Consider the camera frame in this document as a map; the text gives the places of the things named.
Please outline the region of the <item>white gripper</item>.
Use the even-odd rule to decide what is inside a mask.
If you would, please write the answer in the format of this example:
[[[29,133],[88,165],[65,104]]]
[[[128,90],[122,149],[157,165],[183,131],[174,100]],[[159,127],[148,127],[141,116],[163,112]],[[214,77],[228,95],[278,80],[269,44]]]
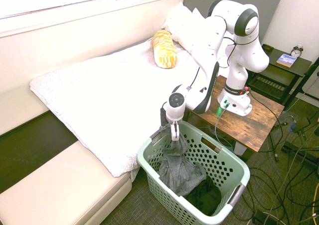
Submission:
[[[178,121],[173,121],[170,125],[170,134],[172,141],[179,141],[180,131]]]

